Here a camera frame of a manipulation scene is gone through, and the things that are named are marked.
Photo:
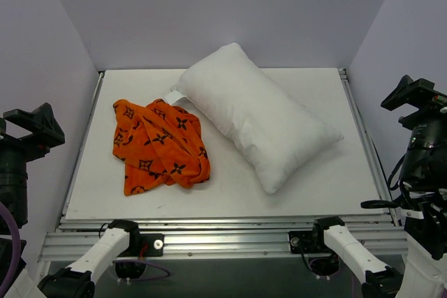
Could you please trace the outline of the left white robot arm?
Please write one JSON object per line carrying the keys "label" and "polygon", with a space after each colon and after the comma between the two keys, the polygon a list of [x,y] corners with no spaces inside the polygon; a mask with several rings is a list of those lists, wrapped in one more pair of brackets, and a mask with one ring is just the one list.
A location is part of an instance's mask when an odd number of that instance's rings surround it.
{"label": "left white robot arm", "polygon": [[22,252],[26,241],[20,228],[28,222],[27,163],[65,143],[52,106],[43,103],[31,112],[14,109],[1,118],[1,296],[93,297],[96,283],[122,253],[140,250],[138,224],[117,219],[78,260],[35,283]]}

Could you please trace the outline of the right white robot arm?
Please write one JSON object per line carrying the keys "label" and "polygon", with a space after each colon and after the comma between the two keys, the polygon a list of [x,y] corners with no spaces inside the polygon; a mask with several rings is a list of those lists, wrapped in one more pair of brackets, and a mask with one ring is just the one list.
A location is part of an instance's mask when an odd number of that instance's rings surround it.
{"label": "right white robot arm", "polygon": [[338,216],[315,220],[310,234],[316,250],[334,253],[351,270],[364,297],[441,297],[446,291],[446,95],[429,80],[405,75],[381,107],[393,111],[405,104],[416,108],[399,119],[411,137],[387,180],[400,196],[360,205],[400,209],[408,249],[404,272],[372,255]]}

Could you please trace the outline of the white pillow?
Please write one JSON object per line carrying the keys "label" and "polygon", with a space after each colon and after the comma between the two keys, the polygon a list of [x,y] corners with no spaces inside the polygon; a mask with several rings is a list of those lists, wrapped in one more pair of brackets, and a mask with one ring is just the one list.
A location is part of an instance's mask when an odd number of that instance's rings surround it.
{"label": "white pillow", "polygon": [[251,61],[238,43],[184,71],[167,95],[193,103],[249,161],[271,195],[302,165],[343,140]]}

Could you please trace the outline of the orange patterned pillowcase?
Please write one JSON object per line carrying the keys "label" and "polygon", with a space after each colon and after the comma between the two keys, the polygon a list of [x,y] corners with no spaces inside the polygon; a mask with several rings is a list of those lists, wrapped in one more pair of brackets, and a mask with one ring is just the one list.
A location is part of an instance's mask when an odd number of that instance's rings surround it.
{"label": "orange patterned pillowcase", "polygon": [[162,99],[146,106],[120,99],[113,109],[112,155],[125,164],[125,196],[162,185],[190,189],[209,180],[211,165],[197,116]]}

